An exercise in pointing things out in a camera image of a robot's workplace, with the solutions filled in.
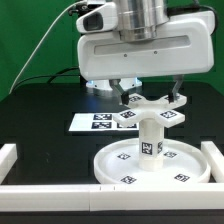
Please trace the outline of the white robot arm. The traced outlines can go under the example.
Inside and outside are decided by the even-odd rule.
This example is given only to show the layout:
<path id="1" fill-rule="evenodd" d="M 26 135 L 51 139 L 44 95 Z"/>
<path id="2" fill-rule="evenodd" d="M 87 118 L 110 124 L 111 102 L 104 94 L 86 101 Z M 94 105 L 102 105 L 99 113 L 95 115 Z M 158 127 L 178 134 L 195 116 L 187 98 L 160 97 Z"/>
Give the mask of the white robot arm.
<path id="1" fill-rule="evenodd" d="M 176 76 L 168 99 L 177 99 L 185 74 L 214 65 L 211 35 L 216 13 L 202 5 L 167 7 L 165 0 L 112 0 L 78 18 L 78 62 L 88 81 Z"/>

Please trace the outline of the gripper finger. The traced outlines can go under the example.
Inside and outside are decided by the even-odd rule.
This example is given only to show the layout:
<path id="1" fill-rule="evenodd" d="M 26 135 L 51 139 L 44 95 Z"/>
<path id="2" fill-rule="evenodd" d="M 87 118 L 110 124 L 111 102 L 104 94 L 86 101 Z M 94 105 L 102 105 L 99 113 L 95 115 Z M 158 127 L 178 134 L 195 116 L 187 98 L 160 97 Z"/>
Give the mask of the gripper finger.
<path id="1" fill-rule="evenodd" d="M 168 93 L 168 100 L 170 103 L 172 103 L 178 99 L 178 92 L 183 83 L 184 76 L 176 75 L 173 77 L 173 80 L 175 81 L 174 87 L 173 87 L 172 91 Z"/>
<path id="2" fill-rule="evenodd" d="M 117 96 L 119 97 L 121 105 L 128 105 L 129 104 L 129 92 L 125 91 L 121 85 L 120 79 L 113 79 L 109 81 L 110 87 L 113 91 L 116 92 Z"/>

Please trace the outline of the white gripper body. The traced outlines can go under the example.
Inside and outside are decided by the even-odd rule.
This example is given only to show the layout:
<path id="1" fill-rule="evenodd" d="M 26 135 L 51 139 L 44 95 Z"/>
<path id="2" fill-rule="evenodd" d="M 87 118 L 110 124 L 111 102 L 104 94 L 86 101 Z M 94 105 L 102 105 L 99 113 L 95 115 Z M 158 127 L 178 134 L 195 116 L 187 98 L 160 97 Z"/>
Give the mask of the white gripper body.
<path id="1" fill-rule="evenodd" d="M 117 32 L 86 34 L 78 41 L 78 63 L 87 80 L 204 73 L 214 65 L 211 11 L 173 16 L 154 39 L 123 42 Z"/>

